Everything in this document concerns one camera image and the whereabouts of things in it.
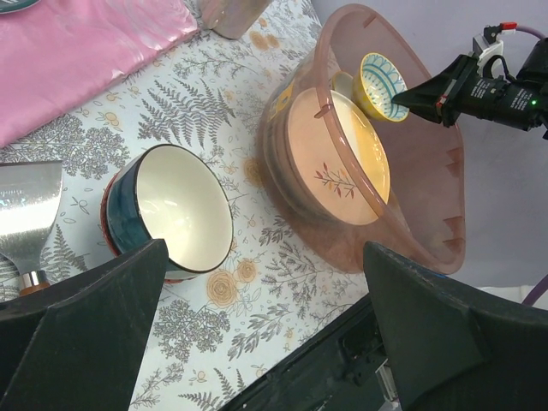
gray wall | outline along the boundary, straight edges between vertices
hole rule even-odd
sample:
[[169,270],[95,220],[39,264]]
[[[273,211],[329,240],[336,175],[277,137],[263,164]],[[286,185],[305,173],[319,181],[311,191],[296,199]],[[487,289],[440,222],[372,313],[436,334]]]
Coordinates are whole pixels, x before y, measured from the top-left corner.
[[[486,25],[517,21],[548,33],[546,0],[312,0],[321,21],[346,3],[362,3],[383,15],[409,42],[431,73],[459,54]],[[535,38],[504,38],[512,73]],[[548,272],[548,141],[461,116],[465,141],[467,257],[456,278],[475,286],[535,284]]]

pink cloth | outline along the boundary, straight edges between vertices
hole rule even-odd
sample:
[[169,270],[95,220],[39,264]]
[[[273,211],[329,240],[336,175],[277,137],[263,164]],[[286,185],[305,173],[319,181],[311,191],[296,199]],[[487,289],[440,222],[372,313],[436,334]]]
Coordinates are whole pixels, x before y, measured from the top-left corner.
[[43,0],[0,15],[0,147],[197,31],[183,0]]

table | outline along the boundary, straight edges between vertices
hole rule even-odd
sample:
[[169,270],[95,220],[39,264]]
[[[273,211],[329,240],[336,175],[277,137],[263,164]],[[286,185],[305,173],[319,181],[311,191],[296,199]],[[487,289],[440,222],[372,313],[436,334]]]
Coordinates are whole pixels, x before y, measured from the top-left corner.
[[[277,215],[254,159],[265,102],[319,29],[310,0],[277,0],[243,39],[200,33],[0,151],[2,162],[63,160],[61,208],[42,255],[52,282],[112,259],[99,203],[140,152],[184,146],[222,183],[232,252],[212,274],[164,286],[131,409],[213,411],[367,292],[363,276],[334,271]],[[0,301],[16,297],[14,276],[0,261]]]

translucent brown container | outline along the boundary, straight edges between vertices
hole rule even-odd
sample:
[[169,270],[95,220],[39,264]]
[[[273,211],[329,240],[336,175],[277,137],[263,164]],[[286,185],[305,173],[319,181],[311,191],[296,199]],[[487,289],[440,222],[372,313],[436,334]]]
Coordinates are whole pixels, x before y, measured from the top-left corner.
[[[374,51],[398,67],[408,87],[430,78],[382,16],[357,4],[340,8],[325,23],[315,49],[272,94],[261,117],[258,149],[266,191],[302,240],[339,270],[361,272],[364,244],[377,241],[435,271],[453,273],[465,252],[459,129],[414,115],[401,123],[371,120],[390,165],[386,204],[337,118],[331,76],[339,70],[357,73],[362,57]],[[293,131],[295,121],[304,124],[298,132]],[[325,182],[320,177],[333,170],[345,185],[320,184]],[[320,189],[341,199],[335,211],[319,200]],[[372,212],[373,219],[363,218]]]
[[265,11],[271,0],[200,0],[207,28],[227,39],[239,39]]

green plate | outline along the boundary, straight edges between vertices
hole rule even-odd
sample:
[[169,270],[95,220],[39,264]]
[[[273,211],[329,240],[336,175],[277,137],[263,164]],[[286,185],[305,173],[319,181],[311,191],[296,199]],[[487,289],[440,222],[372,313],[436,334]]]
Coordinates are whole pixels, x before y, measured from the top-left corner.
[[0,0],[0,14],[23,10],[37,2],[39,0]]

